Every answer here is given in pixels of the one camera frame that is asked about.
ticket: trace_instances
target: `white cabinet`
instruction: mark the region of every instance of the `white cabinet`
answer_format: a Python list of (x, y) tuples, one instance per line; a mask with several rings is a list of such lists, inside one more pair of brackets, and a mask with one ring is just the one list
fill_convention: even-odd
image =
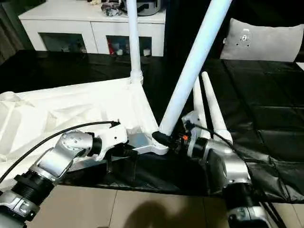
[(48, 46), (58, 46), (56, 45), (55, 39), (60, 39), (60, 37), (54, 36), (54, 34), (62, 34), (62, 48), (65, 48), (64, 43), (68, 42), (67, 39), (70, 38), (69, 40), (72, 42), (74, 36), (74, 39), (79, 39), (78, 42), (80, 44), (84, 44), (87, 53), (97, 53), (91, 23), (88, 21), (22, 20), (21, 22), (37, 51), (52, 50), (52, 48), (48, 48)]
[[(119, 23), (119, 22), (92, 22), (93, 33), (97, 45), (98, 53), (109, 54), (108, 42), (110, 37), (129, 36), (129, 24)], [(163, 56), (163, 44), (164, 44), (164, 24), (138, 24), (138, 33), (141, 38), (150, 38), (146, 42), (151, 44), (146, 44), (150, 46), (152, 51), (152, 56)]]
[[(147, 49), (152, 56), (163, 55), (165, 17), (165, 11), (138, 17), (141, 49)], [(48, 0), (19, 18), (35, 50), (39, 51), (109, 54), (110, 40), (116, 46), (118, 40), (123, 40), (125, 49), (128, 42), (126, 15), (106, 17), (100, 6), (92, 6), (86, 1)]]

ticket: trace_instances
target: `cabinet glass door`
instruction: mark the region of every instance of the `cabinet glass door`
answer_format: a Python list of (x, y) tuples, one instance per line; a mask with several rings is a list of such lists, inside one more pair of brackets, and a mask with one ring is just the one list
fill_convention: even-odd
[(86, 53), (86, 46), (81, 34), (39, 33), (48, 51)]
[[(130, 42), (128, 36), (106, 36), (110, 54), (130, 55)], [(151, 37), (139, 37), (139, 50), (141, 56), (150, 56), (152, 50)]]

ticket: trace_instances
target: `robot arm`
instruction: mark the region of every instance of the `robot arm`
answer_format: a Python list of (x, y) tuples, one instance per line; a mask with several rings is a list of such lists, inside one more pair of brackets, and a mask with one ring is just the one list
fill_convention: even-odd
[(197, 116), (183, 117), (186, 130), (191, 134), (176, 142), (160, 132), (153, 133), (158, 142), (187, 151), (205, 171), (209, 195), (222, 194), (228, 210), (231, 228), (271, 228), (267, 214), (253, 198), (253, 186), (245, 162), (225, 142), (200, 137), (194, 129)]
[(24, 228), (39, 212), (40, 204), (60, 182), (75, 158), (94, 156), (100, 161), (107, 150), (127, 142), (126, 129), (120, 124), (99, 137), (78, 130), (61, 135), (55, 147), (47, 150), (31, 167), (17, 175), (16, 185), (0, 192), (0, 228)]

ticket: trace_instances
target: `curtain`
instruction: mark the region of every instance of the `curtain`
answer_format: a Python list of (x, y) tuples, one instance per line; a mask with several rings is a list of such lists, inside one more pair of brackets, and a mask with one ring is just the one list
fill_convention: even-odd
[(23, 45), (0, 3), (0, 65), (20, 49)]

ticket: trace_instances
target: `black fabric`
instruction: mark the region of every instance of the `black fabric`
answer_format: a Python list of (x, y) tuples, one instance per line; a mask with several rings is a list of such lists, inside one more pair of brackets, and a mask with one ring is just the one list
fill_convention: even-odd
[[(257, 196), (304, 202), (304, 71), (295, 63), (208, 60), (208, 71), (225, 122), (250, 169)], [(0, 66), (0, 93), (128, 77), (127, 57), (20, 51)], [(143, 88), (160, 123), (179, 72), (161, 57), (143, 57)], [(189, 98), (182, 114), (193, 110)], [(178, 122), (174, 133), (182, 130)], [(153, 153), (68, 173), (62, 184), (207, 195), (197, 162), (169, 152)]]

